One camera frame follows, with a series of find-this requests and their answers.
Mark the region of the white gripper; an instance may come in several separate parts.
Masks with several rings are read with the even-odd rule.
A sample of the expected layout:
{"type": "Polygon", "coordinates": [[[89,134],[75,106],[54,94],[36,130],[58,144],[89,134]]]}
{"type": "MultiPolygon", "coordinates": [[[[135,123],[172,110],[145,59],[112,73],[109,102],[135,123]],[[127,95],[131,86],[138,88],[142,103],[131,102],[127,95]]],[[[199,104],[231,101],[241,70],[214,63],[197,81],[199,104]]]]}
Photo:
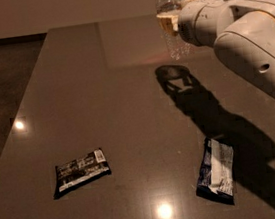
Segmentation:
{"type": "Polygon", "coordinates": [[[160,28],[195,46],[213,47],[230,25],[230,11],[225,0],[181,0],[182,10],[157,14],[160,28]]]}

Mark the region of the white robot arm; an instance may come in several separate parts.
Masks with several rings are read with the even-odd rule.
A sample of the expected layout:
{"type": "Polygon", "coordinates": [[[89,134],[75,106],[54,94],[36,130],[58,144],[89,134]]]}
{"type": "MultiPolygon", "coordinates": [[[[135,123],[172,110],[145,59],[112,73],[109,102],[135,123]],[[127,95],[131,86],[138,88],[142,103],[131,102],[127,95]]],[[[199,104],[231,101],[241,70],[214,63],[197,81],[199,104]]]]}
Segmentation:
{"type": "Polygon", "coordinates": [[[223,65],[275,98],[275,0],[184,0],[157,18],[165,32],[212,47],[223,65]]]}

